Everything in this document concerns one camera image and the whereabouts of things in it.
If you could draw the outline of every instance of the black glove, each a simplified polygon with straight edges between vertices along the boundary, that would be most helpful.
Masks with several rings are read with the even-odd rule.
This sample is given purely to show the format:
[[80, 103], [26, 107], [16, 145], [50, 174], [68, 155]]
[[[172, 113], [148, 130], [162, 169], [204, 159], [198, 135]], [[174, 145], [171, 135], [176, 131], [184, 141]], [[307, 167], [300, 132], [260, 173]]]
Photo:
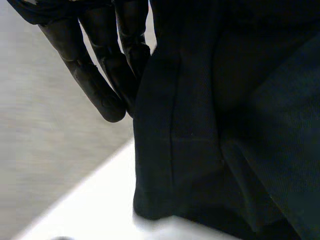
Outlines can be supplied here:
[[[8, 0], [38, 24], [73, 78], [108, 122], [134, 115], [139, 81], [150, 56], [145, 42], [148, 0]], [[125, 55], [118, 45], [117, 21]], [[93, 64], [80, 24], [113, 89]]]

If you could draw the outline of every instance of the black fabric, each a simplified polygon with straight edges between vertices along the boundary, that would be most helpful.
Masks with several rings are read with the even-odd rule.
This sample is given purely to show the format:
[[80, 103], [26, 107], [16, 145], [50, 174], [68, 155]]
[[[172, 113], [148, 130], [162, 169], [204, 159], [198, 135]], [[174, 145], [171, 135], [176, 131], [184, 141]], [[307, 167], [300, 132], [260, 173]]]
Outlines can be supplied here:
[[[319, 239], [319, 218], [310, 214], [320, 193], [320, 136], [310, 135], [320, 129], [319, 15], [306, 10], [308, 1], [300, 3], [304, 21], [295, 22], [297, 12], [288, 8], [291, 18], [281, 20], [281, 27], [269, 21], [257, 28], [253, 21], [255, 27], [238, 28], [239, 16], [222, 0], [176, 0], [165, 21], [155, 17], [158, 45], [134, 118], [138, 215], [151, 220], [178, 215], [243, 239], [272, 228], [275, 233], [294, 228], [303, 240]], [[314, 3], [309, 7], [320, 6]], [[155, 16], [163, 16], [157, 5]], [[260, 19], [268, 13], [251, 10]], [[239, 34], [246, 49], [233, 55], [230, 47]], [[240, 71], [217, 74], [222, 67]], [[215, 86], [227, 91], [217, 96]], [[228, 97], [233, 99], [226, 107]], [[215, 214], [225, 224], [214, 223]]]
[[111, 0], [36, 0], [36, 4], [25, 0], [7, 0], [28, 23], [49, 24], [77, 17], [83, 12], [111, 4]]

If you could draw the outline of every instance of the white surface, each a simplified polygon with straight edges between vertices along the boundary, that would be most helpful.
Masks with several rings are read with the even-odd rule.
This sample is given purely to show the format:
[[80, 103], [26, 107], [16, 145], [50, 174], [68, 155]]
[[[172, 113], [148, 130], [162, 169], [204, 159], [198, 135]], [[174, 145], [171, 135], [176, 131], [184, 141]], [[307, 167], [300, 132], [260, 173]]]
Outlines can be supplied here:
[[131, 140], [15, 240], [235, 240], [176, 217], [133, 219], [135, 148]]

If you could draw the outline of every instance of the gray floor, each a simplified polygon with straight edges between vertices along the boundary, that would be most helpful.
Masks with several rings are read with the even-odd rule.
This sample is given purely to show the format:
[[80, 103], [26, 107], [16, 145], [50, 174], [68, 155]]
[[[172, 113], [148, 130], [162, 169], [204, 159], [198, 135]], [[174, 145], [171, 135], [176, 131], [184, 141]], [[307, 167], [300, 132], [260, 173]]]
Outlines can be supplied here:
[[[146, 38], [153, 48], [150, 15]], [[0, 240], [24, 229], [132, 135], [132, 120], [104, 121], [38, 27], [1, 0]]]

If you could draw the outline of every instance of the fingertip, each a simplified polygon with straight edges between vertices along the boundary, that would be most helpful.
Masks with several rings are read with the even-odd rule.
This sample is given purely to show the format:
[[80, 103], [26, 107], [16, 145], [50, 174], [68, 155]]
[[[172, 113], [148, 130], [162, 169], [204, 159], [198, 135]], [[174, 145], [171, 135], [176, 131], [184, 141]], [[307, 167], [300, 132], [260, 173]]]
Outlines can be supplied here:
[[116, 99], [114, 96], [109, 96], [102, 100], [104, 106], [104, 113], [102, 117], [109, 123], [117, 123], [126, 116], [126, 108], [120, 99]]

